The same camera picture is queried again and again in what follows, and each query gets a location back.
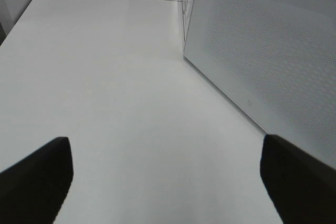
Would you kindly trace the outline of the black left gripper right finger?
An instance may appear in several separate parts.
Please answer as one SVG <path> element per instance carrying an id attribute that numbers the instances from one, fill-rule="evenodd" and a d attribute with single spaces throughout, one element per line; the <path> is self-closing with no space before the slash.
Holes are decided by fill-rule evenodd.
<path id="1" fill-rule="evenodd" d="M 278 135 L 264 137 L 260 176 L 283 223 L 335 223 L 335 169 Z"/>

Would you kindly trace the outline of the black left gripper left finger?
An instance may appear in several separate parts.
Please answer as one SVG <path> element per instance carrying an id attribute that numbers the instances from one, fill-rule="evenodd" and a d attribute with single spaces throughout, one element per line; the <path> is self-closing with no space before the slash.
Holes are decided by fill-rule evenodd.
<path id="1" fill-rule="evenodd" d="M 1 223 L 53 223 L 74 174 L 69 138 L 57 137 L 1 172 Z"/>

